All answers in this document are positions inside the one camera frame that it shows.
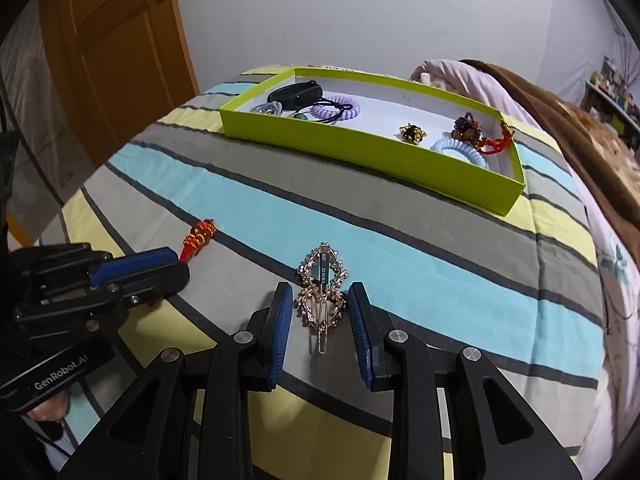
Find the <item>gold black flower clip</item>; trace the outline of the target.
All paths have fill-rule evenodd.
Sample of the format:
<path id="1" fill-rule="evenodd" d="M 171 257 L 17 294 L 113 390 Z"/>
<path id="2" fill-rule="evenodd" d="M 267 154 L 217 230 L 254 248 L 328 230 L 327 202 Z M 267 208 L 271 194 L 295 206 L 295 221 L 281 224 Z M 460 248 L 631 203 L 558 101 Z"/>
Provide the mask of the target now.
<path id="1" fill-rule="evenodd" d="M 399 136 L 402 142 L 419 145 L 427 137 L 427 133 L 417 125 L 407 124 L 399 128 Z"/>

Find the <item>red beaded charm ornament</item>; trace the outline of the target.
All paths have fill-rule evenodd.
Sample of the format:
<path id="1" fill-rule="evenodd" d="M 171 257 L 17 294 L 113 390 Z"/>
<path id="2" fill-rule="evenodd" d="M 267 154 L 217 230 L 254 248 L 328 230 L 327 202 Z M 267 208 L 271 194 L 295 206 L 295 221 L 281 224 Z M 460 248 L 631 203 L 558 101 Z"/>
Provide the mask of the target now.
<path id="1" fill-rule="evenodd" d="M 500 122 L 500 129 L 500 138 L 484 136 L 480 122 L 471 113 L 466 113 L 454 121 L 450 136 L 469 144 L 481 155 L 495 155 L 505 151 L 513 141 L 513 132 L 505 122 Z"/>

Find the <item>black fitness band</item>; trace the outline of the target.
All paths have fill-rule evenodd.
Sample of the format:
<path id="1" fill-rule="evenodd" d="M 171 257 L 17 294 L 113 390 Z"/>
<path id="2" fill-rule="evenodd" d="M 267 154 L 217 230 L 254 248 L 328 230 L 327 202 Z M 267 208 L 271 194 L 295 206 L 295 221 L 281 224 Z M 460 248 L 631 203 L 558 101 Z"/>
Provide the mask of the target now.
<path id="1" fill-rule="evenodd" d="M 313 106 L 323 96 L 323 90 L 314 80 L 288 84 L 268 94 L 268 103 L 279 103 L 282 110 L 301 110 Z"/>

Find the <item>striped bed sheet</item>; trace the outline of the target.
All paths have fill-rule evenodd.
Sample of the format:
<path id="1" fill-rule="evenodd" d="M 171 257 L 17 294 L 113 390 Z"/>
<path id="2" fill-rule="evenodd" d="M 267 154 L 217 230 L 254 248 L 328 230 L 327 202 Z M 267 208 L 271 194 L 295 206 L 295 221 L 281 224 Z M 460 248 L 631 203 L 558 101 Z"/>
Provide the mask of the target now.
<path id="1" fill-rule="evenodd" d="M 163 349 L 210 348 L 297 285 L 308 252 L 329 244 L 372 304 L 432 346 L 488 353 L 570 455 L 596 407 L 603 299 L 585 206 L 558 144 L 531 126 L 514 140 L 525 188 L 497 216 L 372 171 L 228 139 L 219 107 L 261 70 L 186 102 L 125 144 L 41 234 L 116 256 L 179 248 L 216 222 L 188 287 L 136 307 L 115 359 L 70 390 L 62 447 L 73 451 Z"/>

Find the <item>lime green shallow box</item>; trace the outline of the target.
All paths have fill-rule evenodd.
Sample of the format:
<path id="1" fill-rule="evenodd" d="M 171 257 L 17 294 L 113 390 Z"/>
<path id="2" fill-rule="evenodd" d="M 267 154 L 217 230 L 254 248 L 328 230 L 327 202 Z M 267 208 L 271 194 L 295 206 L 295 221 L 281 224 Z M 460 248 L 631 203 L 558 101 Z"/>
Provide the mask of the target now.
<path id="1" fill-rule="evenodd" d="M 327 125 L 288 113 L 256 112 L 256 106 L 274 90 L 310 80 L 318 82 L 329 98 L 354 99 L 359 114 Z M 229 138 L 349 162 L 504 216 L 525 188 L 524 170 L 513 145 L 485 156 L 483 167 L 453 151 L 434 151 L 434 144 L 448 138 L 454 121 L 466 113 L 480 122 L 485 136 L 500 138 L 500 122 L 506 123 L 506 118 L 464 96 L 395 77 L 299 66 L 268 78 L 220 109 Z M 400 140 L 399 128 L 407 124 L 427 133 L 419 145 Z"/>

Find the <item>orange wooden door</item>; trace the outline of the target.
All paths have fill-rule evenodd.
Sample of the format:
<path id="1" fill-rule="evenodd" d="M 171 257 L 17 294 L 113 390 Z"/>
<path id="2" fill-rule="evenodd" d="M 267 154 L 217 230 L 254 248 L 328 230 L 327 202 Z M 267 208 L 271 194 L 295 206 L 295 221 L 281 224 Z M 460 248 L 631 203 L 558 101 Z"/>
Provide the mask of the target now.
<path id="1" fill-rule="evenodd" d="M 52 80 L 94 166 L 198 93 L 178 0 L 38 0 Z"/>

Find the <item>brown patterned blanket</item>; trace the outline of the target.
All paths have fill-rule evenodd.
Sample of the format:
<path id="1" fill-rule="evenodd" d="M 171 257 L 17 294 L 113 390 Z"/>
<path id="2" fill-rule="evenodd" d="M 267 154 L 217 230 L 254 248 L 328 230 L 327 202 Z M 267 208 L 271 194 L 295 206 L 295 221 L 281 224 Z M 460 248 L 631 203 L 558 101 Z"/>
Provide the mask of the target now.
<path id="1" fill-rule="evenodd" d="M 634 258 L 639 257 L 639 166 L 618 136 L 592 116 L 506 68 L 477 60 L 469 66 L 498 81 L 555 140 Z"/>

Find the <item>cluttered wall shelf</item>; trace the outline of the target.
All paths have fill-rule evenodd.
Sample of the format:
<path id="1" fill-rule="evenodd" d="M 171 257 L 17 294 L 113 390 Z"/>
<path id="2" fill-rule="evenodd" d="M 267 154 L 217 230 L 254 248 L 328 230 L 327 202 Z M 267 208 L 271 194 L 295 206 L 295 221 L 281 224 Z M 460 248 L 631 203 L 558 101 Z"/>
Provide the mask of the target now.
<path id="1" fill-rule="evenodd" d="M 600 70 L 586 80 L 580 108 L 612 126 L 623 138 L 639 135 L 639 107 L 622 73 L 608 56 L 603 58 Z"/>

